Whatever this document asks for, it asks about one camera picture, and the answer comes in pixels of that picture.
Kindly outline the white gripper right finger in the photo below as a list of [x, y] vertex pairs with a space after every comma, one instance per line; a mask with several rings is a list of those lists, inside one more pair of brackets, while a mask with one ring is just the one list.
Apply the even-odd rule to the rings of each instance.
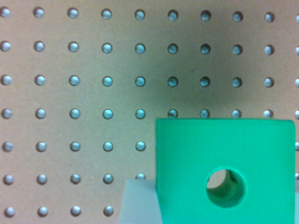
[[299, 224], [299, 181], [295, 181], [295, 224]]

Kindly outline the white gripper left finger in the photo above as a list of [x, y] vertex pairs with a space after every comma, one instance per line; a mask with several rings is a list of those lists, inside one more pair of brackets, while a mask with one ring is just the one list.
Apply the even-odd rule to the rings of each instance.
[[119, 224], [163, 224], [153, 180], [128, 179], [125, 182]]

